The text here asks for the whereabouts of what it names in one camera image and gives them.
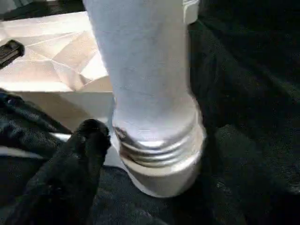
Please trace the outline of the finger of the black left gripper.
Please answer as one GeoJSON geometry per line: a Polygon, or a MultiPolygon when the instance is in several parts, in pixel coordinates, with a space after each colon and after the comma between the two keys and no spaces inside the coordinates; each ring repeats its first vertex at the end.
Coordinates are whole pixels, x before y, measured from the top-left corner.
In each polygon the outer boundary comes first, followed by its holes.
{"type": "Polygon", "coordinates": [[[16,58],[22,57],[25,53],[25,47],[18,41],[9,40],[0,47],[0,69],[3,69],[16,58]]]}

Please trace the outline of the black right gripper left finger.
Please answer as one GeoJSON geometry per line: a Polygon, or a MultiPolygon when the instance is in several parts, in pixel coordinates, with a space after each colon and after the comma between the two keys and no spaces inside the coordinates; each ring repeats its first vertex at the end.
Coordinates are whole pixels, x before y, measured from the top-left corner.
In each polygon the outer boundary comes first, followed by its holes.
{"type": "Polygon", "coordinates": [[[85,120],[29,180],[4,224],[86,224],[110,146],[107,126],[85,120]]]}

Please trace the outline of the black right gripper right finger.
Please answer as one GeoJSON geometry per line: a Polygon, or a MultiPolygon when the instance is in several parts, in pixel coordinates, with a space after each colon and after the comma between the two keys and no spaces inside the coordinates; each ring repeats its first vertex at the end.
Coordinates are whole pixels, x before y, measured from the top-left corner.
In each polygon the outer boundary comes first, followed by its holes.
{"type": "Polygon", "coordinates": [[[224,126],[214,134],[209,160],[208,206],[218,225],[299,224],[297,133],[251,139],[224,126]]]}

